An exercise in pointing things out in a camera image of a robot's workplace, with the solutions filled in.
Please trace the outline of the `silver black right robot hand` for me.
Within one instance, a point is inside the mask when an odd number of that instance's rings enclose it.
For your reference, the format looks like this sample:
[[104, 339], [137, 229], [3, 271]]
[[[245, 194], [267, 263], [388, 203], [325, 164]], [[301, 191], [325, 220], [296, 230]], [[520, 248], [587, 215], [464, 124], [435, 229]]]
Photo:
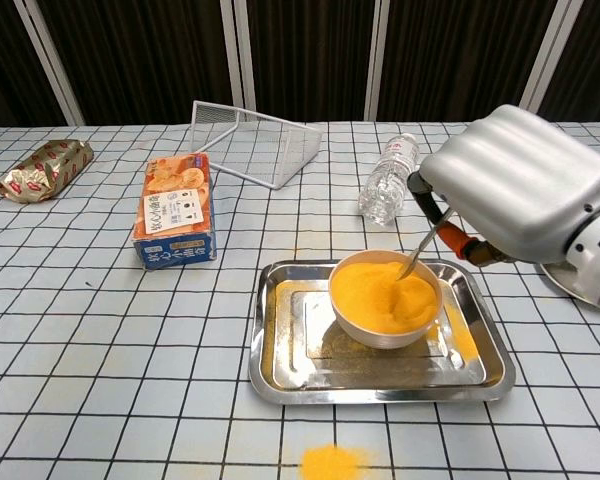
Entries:
[[408, 189], [461, 260], [557, 263], [600, 215], [600, 153], [502, 105], [424, 158]]

